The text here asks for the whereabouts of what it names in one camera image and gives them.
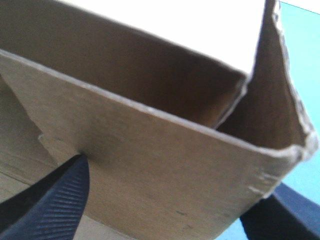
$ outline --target cardboard box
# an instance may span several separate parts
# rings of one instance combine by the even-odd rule
[[[277,7],[243,27],[256,51],[241,68],[61,2],[2,1],[0,172],[32,184],[85,153],[93,220],[139,240],[218,236],[318,147]]]

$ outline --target blue surface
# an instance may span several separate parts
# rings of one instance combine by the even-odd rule
[[[281,3],[290,75],[317,132],[320,132],[320,15]],[[300,163],[283,182],[320,205],[320,152]],[[216,240],[247,240],[240,220]]]

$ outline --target cardboard edge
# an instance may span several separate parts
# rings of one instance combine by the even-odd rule
[[[15,55],[13,53],[7,52],[5,50],[0,49],[0,56],[4,58],[9,58],[14,61],[20,62],[22,64],[25,64],[29,67],[32,67],[34,69],[37,69],[38,71],[44,72],[48,75],[53,76],[54,78],[60,78],[63,79],[66,82],[69,82],[73,85],[77,85],[81,88],[87,89],[91,92],[94,92],[95,94],[98,94],[104,98],[109,98],[112,101],[118,102],[120,104],[126,105],[130,108],[133,108],[139,112],[154,116],[156,118],[163,119],[165,121],[172,122],[174,124],[180,125],[184,128],[191,129],[193,131],[200,132],[202,134],[205,134],[207,136],[210,136],[212,138],[218,139],[220,141],[238,146],[240,148],[246,149],[248,151],[257,152],[262,155],[268,155],[273,158],[279,158],[279,159],[287,159],[288,162],[296,162],[301,158],[301,155],[305,154],[305,149],[303,146],[300,145],[290,145],[283,149],[272,149],[272,148],[266,148],[261,146],[253,145],[252,143],[246,142],[240,138],[228,135],[223,132],[219,132],[215,129],[200,125],[198,123],[183,119],[181,117],[172,115],[170,113],[158,110],[156,108],[144,105],[142,103],[130,100],[126,97],[120,96],[118,94],[115,94],[113,92],[110,92],[108,90],[102,89],[98,86],[83,82],[81,80],[78,80],[74,77],[68,76],[64,73],[58,72],[56,70],[53,70],[51,68],[48,68],[46,66],[43,66],[39,63],[33,62],[31,60],[28,60],[26,58],[23,58],[21,56]]]
[[[255,46],[255,56],[254,56],[254,61],[253,61],[253,65],[252,65],[252,68],[251,68],[251,71],[250,72],[246,72],[242,69],[239,69],[239,68],[236,68],[230,64],[228,64],[227,62],[225,61],[222,61],[221,59],[218,59],[218,58],[214,58],[210,55],[206,55],[205,53],[203,52],[199,52],[199,51],[195,51],[189,47],[186,47],[182,44],[179,44],[179,43],[176,43],[172,40],[169,40],[169,39],[166,39],[164,37],[161,37],[159,35],[156,35],[152,32],[148,32],[148,31],[145,31],[141,28],[138,28],[138,27],[134,27],[132,25],[129,25],[127,23],[124,23],[124,22],[120,22],[120,21],[117,21],[117,20],[114,20],[112,18],[109,18],[105,15],[102,15],[102,14],[99,14],[99,13],[96,13],[94,11],[91,11],[91,10],[88,10],[88,9],[85,9],[83,7],[80,7],[78,5],[75,5],[75,4],[71,4],[69,2],[64,2],[63,0],[56,0],[56,2],[58,4],[61,4],[61,5],[65,5],[65,6],[69,6],[71,8],[75,8],[75,9],[79,9],[81,11],[84,11],[86,13],[90,13],[94,16],[97,16],[97,17],[100,17],[102,19],[106,19],[112,23],[115,23],[115,24],[118,24],[120,26],[124,26],[126,27],[129,31],[137,34],[137,35],[141,35],[141,36],[144,36],[145,38],[149,38],[149,39],[155,39],[157,41],[160,41],[160,42],[163,42],[163,43],[166,43],[166,44],[169,44],[169,45],[172,45],[172,46],[177,46],[177,47],[180,47],[180,48],[183,48],[186,52],[190,53],[191,55],[195,55],[195,56],[199,56],[199,57],[202,57],[202,58],[206,58],[206,59],[209,59],[211,61],[213,61],[215,64],[225,68],[227,71],[229,72],[238,72],[240,73],[241,75],[243,75],[242,78],[239,79],[239,82],[236,86],[236,95],[234,96],[233,100],[230,102],[229,106],[227,106],[224,111],[221,113],[219,119],[212,125],[212,128],[214,129],[217,129],[227,118],[228,116],[234,111],[234,109],[236,108],[236,106],[238,105],[238,103],[240,102],[240,100],[246,95],[247,93],[247,89],[248,89],[248,84],[249,82],[251,81],[252,79],[252,75],[253,75],[253,69],[255,67],[255,62],[256,62],[256,55],[257,55],[257,49],[258,49],[258,45],[259,45],[259,38],[258,38],[258,41],[256,43],[256,46]]]
[[[288,54],[284,31],[281,23],[281,7],[280,7],[279,0],[275,1],[274,7],[273,7],[272,20],[274,23],[274,27],[277,30],[280,46],[282,49],[282,58],[283,58],[283,63],[285,68],[284,72],[286,75],[286,81],[290,91],[290,96],[292,98],[292,102],[294,103],[295,111],[298,116],[299,123],[303,130],[303,133],[305,134],[305,137],[304,137],[305,144],[301,149],[301,160],[307,160],[307,159],[310,159],[313,156],[313,154],[319,149],[320,147],[319,137],[313,124],[311,123],[311,120],[298,94],[298,91],[295,88],[294,81],[290,76],[289,54]]]

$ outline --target cardboard panel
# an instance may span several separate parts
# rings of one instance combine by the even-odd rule
[[[38,141],[40,134],[0,76],[0,173],[32,184],[51,172],[57,162]]]
[[[0,15],[1,49],[208,127],[245,84],[220,62],[59,2],[5,0]]]

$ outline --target light blue background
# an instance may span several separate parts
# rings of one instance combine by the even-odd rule
[[[281,19],[294,85],[320,132],[320,15],[281,3]],[[320,205],[320,152],[300,163],[283,182]],[[216,240],[247,240],[240,220]]]

